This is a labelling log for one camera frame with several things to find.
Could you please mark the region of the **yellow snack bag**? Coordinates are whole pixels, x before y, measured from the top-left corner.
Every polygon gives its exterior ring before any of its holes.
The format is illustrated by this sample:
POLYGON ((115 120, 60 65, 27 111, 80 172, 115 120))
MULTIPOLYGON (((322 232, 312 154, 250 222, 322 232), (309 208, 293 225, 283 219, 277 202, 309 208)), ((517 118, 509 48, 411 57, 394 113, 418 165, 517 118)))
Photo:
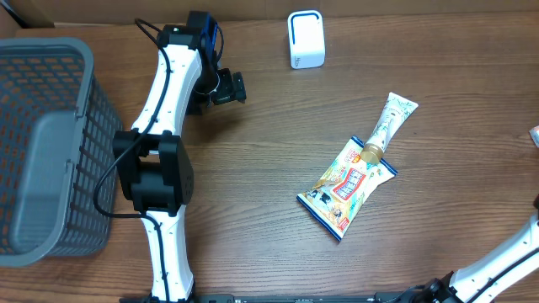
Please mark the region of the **yellow snack bag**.
POLYGON ((352 136, 315 185, 296 197, 339 241, 376 188, 398 174, 385 160, 377 164, 362 160, 364 146, 352 136))

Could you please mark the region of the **white green tissue pack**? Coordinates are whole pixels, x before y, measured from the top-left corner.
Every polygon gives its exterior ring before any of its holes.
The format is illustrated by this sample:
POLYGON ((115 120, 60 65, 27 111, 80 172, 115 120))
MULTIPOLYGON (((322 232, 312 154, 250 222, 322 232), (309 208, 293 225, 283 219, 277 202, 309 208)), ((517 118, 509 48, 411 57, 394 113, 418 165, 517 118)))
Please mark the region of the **white green tissue pack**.
POLYGON ((391 139, 418 107, 417 103, 407 98, 389 93, 379 120, 360 153, 360 158, 370 164, 379 163, 391 139))

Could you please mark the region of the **small orange box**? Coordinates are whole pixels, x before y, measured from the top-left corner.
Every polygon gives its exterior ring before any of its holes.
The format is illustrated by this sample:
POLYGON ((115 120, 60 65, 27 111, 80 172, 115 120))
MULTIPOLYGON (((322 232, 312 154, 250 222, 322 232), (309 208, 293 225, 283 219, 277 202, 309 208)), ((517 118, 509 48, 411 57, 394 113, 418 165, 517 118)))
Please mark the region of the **small orange box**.
POLYGON ((533 140, 536 147, 539 147, 539 126, 535 126, 529 130, 531 139, 533 140))

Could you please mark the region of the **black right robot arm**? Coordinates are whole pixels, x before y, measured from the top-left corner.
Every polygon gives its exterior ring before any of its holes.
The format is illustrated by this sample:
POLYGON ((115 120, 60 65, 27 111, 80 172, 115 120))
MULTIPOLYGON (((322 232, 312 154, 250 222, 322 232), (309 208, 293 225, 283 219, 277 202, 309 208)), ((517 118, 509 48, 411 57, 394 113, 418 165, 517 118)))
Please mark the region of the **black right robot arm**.
POLYGON ((433 279, 413 302, 489 303, 538 269, 538 214, 485 257, 443 279, 433 279))

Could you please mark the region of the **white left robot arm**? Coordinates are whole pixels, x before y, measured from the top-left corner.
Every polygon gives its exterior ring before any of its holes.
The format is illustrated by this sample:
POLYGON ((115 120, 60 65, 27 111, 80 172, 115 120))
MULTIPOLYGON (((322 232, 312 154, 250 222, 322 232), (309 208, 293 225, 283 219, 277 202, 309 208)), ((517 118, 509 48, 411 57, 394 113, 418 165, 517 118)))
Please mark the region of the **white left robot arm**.
POLYGON ((247 98, 243 76, 220 66, 224 35, 208 12, 191 11, 184 25, 168 24, 152 37, 158 66, 131 130, 113 139, 114 169, 124 197, 141 220, 152 260, 145 302, 189 302, 195 292, 185 240, 185 211, 194 169, 181 134, 188 114, 247 98))

